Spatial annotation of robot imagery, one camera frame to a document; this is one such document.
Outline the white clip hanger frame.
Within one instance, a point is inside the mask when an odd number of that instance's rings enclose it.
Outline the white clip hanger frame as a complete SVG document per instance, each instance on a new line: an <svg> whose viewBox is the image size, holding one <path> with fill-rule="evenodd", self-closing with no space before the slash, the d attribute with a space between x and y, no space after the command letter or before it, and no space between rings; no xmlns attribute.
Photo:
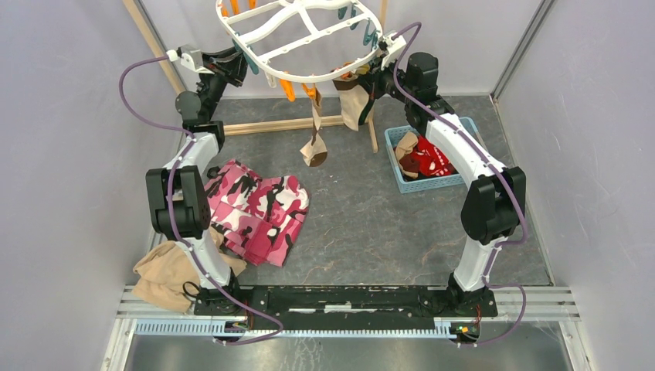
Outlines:
<svg viewBox="0 0 655 371"><path fill-rule="evenodd" d="M368 64L377 56L378 42L373 51L369 50L365 55L358 57L343 66L330 70L326 73L310 72L307 75L297 75L289 73L286 70L278 70L271 66L271 61L279 56L301 47L309 46L321 39L334 40L336 33L342 29L355 29L360 23L366 24L366 29L378 30L378 41L383 37L382 24L375 14L359 1L274 1L265 5L258 6L255 1L250 2L250 10L245 12L239 11L239 3L231 1L230 7L233 14L230 15L222 1L216 2L216 13L219 17L221 26L231 36L232 42L237 49L244 52L246 60L249 62L254 73L263 71L266 78L273 86L275 79L285 79L294 83L319 83L333 80L348 73L355 73L358 68ZM256 15L269 12L275 9L277 12L267 19L261 26L245 34L237 32L233 26L241 21L250 19ZM337 10L340 21L319 29L312 21L309 11L312 9L320 10ZM301 18L308 34L302 36L293 42L284 44L276 49L265 53L256 53L253 45L270 36L274 31L280 28L287 20L294 16Z"/></svg>

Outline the tan brown striped sock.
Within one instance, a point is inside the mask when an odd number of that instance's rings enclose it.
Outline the tan brown striped sock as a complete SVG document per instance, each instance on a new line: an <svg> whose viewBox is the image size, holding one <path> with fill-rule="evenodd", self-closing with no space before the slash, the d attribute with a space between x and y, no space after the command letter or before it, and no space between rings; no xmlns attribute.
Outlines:
<svg viewBox="0 0 655 371"><path fill-rule="evenodd" d="M353 131L359 130L359 118L369 102L369 95L357 80L333 80L338 92L344 124Z"/></svg>
<svg viewBox="0 0 655 371"><path fill-rule="evenodd" d="M305 164L309 167L318 167L328 156L328 149L320 136L322 125L322 96L318 90L310 95L312 103L312 133L311 139L300 149Z"/></svg>

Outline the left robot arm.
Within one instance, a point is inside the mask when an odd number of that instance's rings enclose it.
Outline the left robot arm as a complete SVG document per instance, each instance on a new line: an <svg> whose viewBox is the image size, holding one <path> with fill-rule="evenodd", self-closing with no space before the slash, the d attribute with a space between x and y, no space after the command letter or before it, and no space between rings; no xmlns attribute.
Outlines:
<svg viewBox="0 0 655 371"><path fill-rule="evenodd" d="M175 108L182 118L185 143L178 154L145 176L154 230L182 248L200 280L200 288L216 289L212 303L224 315L241 309L242 293L230 287L231 267L220 257L209 232L211 209L202 174L225 142L223 123L213 118L225 89L240 87L248 70L244 53L235 47L205 53L182 46L171 60L199 75L194 90L182 91Z"/></svg>

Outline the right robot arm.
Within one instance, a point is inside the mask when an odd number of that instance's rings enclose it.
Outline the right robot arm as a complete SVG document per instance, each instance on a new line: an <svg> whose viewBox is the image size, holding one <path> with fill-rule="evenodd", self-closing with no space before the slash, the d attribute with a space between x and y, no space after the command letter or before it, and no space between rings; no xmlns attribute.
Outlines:
<svg viewBox="0 0 655 371"><path fill-rule="evenodd" d="M491 300L490 269L516 228L527 229L526 175L489 154L465 130L453 108L437 93L439 61L429 53L410 55L405 70L388 51L378 51L358 78L371 102L388 94L404 103L406 120L435 145L461 176L467 196L460 220L467 240L444 294L448 309L466 315Z"/></svg>

